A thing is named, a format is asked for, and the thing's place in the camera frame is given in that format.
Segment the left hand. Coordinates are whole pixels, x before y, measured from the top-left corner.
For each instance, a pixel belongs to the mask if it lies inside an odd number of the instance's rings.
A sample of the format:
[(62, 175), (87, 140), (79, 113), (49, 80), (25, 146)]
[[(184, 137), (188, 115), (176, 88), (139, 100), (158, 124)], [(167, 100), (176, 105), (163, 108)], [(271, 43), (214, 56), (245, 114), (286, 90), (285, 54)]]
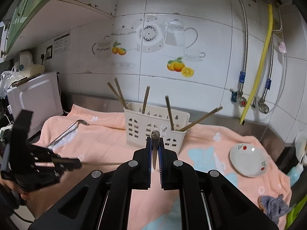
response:
[(1, 204), (9, 207), (17, 205), (25, 206), (28, 200), (28, 193), (23, 191), (13, 181), (1, 177)]

